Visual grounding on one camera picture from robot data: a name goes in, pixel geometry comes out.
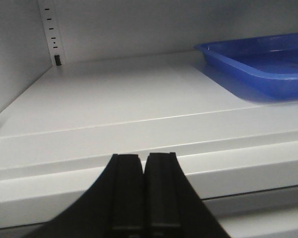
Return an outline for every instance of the white metal panel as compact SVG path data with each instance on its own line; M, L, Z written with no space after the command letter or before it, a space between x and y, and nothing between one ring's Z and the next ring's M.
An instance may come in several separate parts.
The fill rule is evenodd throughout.
M36 0L0 0L0 112L51 67Z
M52 219L88 189L101 170L0 181L0 227ZM234 238L298 234L298 187L205 203Z
M276 103L247 88L264 101L236 97L197 69L203 64L196 51L54 67L0 114L0 138Z
M298 32L298 0L55 0L67 62Z

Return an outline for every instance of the black object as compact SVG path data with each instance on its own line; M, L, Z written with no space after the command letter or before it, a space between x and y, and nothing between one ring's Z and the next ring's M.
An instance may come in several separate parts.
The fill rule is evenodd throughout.
M181 230L184 238L230 237L205 204L200 200L199 196L182 172L175 153L151 153L147 163L150 165L150 167L148 167L149 172L160 170L160 174L168 174L168 176L172 176ZM171 188L166 187L167 183L162 181L158 182L164 185L164 187L161 188L162 190L172 190ZM164 200L164 204L165 206L170 206L169 201L167 200Z
M61 58L60 58L59 55L55 55L55 56L54 56L54 59L55 59L55 64L56 64L56 66L60 66L60 65L62 65L62 63L61 63Z
M72 206L24 238L229 238L183 174L175 153L114 154Z
M137 155L119 155L109 237L138 238L143 231L143 169Z
M142 230L141 180L137 155L114 154L96 182L72 206L24 238L111 238L116 230L120 234L128 230L140 237L135 231Z
M169 157L151 153L146 163L146 219L150 237L183 237Z

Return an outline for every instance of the white cabinet wall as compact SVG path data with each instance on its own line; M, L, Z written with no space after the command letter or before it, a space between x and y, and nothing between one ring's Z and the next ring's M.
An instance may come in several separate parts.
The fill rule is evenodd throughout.
M298 237L298 100L193 51L293 32L298 0L0 0L0 228L50 220L113 153L174 151L233 237Z

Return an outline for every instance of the plastic tray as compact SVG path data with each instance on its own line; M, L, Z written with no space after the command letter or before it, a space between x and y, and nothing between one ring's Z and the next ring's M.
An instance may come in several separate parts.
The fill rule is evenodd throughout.
M298 33L195 46L216 68L279 98L298 97Z

